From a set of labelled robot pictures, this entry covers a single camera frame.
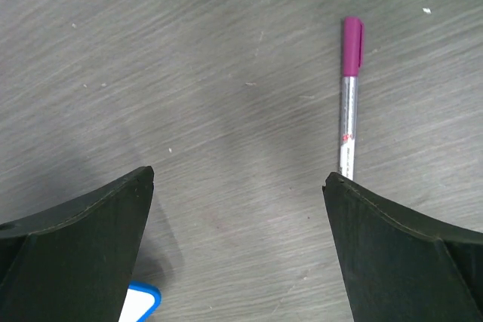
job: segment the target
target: purple pen cap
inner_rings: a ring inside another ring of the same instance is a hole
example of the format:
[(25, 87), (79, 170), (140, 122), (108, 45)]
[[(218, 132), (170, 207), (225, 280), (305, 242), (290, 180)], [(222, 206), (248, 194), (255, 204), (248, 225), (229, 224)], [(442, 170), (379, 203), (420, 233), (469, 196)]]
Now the purple pen cap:
[(364, 24), (357, 17), (344, 20), (343, 76), (357, 77), (364, 59)]

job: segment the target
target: wood grain surface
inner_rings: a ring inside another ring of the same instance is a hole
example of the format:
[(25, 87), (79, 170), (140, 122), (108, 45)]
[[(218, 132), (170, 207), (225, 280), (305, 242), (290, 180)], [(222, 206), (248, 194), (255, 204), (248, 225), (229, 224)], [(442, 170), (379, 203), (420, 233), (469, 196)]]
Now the wood grain surface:
[(481, 0), (0, 0), (0, 222), (150, 164), (152, 321), (352, 320), (321, 194), (351, 14), (356, 180), (483, 232)]

